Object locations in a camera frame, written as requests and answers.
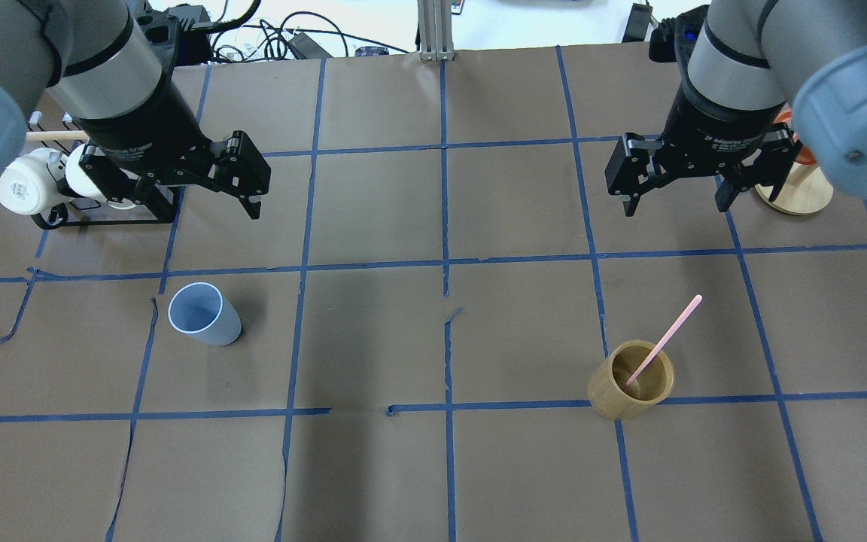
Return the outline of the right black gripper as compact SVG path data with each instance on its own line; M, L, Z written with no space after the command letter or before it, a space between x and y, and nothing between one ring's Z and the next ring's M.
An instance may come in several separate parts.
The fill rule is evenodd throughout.
M719 212L728 212L739 194L756 186L770 188L768 201L775 202L801 151L794 130L775 129L765 137L782 106L730 108L682 83L660 139L639 134L617 138L604 171L607 191L620 198L624 215L632 217L641 196L667 186L674 174L709 176L727 166L719 169L722 183L715 194ZM740 163L757 148L753 164Z

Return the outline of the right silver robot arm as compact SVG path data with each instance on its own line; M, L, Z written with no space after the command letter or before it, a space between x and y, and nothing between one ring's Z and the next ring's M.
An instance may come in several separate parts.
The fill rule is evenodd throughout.
M661 135L622 134L606 165L626 216L681 178L718 175L719 212L756 186L777 199L801 150L867 199L867 1L713 1L662 20L648 56L681 82Z

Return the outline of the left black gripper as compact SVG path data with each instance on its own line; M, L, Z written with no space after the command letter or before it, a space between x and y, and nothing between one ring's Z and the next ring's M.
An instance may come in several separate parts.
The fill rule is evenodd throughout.
M137 192L140 178L162 179L226 194L238 200L248 218L260 218L272 176L268 162L244 131L209 140L171 75L162 73L151 96L130 112L75 121L93 142L86 145L79 165L107 199L128 198L150 210L166 205L166 192L159 188Z

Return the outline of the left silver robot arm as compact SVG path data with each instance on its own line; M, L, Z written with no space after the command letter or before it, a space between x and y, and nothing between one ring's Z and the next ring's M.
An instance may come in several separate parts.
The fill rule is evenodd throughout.
M85 132L77 165L97 198L171 223L166 192L199 185L258 219L269 164L243 131L205 136L172 81L184 41L227 28L125 1L0 1L0 177L49 95Z

